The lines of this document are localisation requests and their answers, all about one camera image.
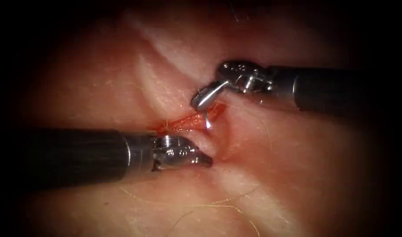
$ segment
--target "skin fold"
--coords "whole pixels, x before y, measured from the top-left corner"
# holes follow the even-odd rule
[[[180,4],[100,18],[50,53],[21,100],[22,121],[145,130],[193,113],[191,97],[223,60],[360,66],[343,24],[323,11],[307,25],[298,13]],[[219,103],[226,109],[209,136],[183,133],[214,158],[212,168],[30,195],[20,205],[25,230],[57,237],[360,236],[378,223],[375,142],[366,129],[263,108],[232,93]]]

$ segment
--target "skin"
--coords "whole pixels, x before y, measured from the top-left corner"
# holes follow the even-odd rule
[[[144,130],[192,113],[189,100],[226,59],[264,66],[360,66],[342,30],[339,37],[346,41],[339,44],[305,27],[290,7],[233,9],[181,4],[122,11],[92,23],[51,53],[21,102],[23,118],[40,126]],[[321,115],[264,108],[231,93],[219,102],[227,108],[210,136],[184,133],[214,158],[212,168],[34,194],[21,203],[28,231],[351,236],[378,223],[378,198],[370,191],[377,180],[370,164],[374,143],[367,130]]]

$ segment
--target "surgical instrument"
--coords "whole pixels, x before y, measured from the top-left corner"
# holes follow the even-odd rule
[[[375,109],[364,72],[332,68],[260,65],[243,60],[221,63],[216,80],[199,90],[190,105],[204,111],[224,90],[255,98],[259,104],[346,118]]]
[[[93,129],[21,129],[11,136],[18,183],[27,190],[115,182],[213,160],[177,135]]]

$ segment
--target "metal pin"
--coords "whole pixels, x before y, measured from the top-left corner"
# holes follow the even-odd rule
[[[205,118],[205,127],[206,129],[210,129],[211,128],[211,123],[208,119],[208,115],[206,114],[206,111],[204,111],[204,118]]]
[[[218,94],[229,84],[229,81],[214,81],[210,83],[208,86],[199,90],[192,98],[191,106],[197,111],[206,111]]]

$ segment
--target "blood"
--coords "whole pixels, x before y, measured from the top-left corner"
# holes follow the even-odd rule
[[[216,119],[225,111],[225,104],[215,102],[207,109],[208,119],[214,123]],[[205,126],[205,118],[202,112],[196,112],[177,120],[159,121],[153,126],[148,127],[149,130],[155,130],[158,135],[167,133],[179,133],[182,131],[201,131],[208,132]]]

